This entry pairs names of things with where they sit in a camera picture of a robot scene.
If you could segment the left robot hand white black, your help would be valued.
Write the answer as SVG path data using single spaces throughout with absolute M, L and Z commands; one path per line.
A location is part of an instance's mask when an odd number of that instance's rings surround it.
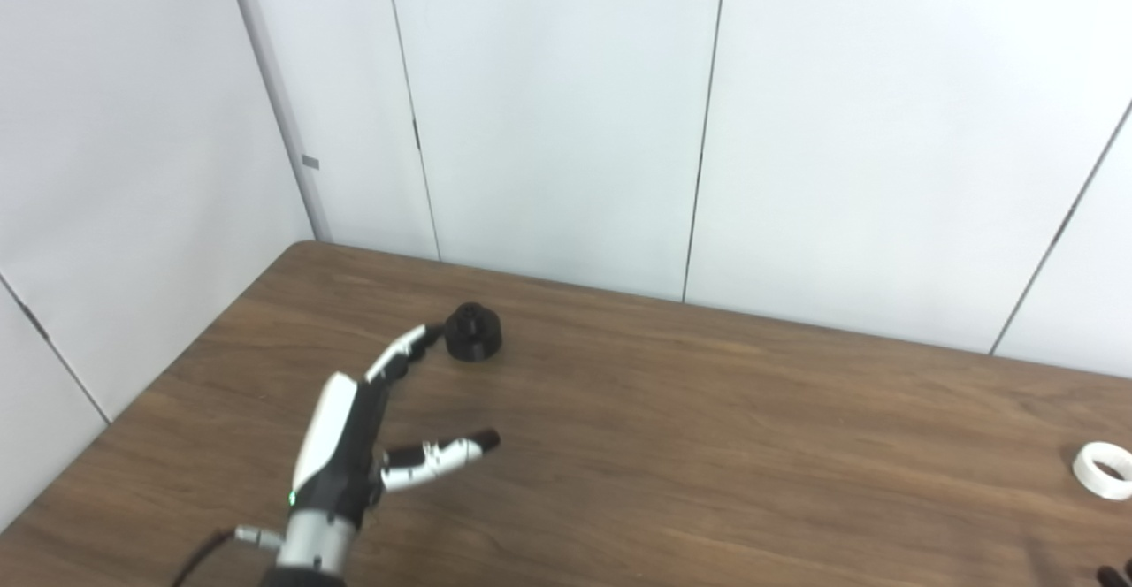
M 440 335 L 439 326 L 420 323 L 393 340 L 360 380 L 343 372 L 328 378 L 295 458 L 291 513 L 327 512 L 357 527 L 384 494 L 447 476 L 501 444 L 501 434 L 486 429 L 375 454 L 393 386 Z

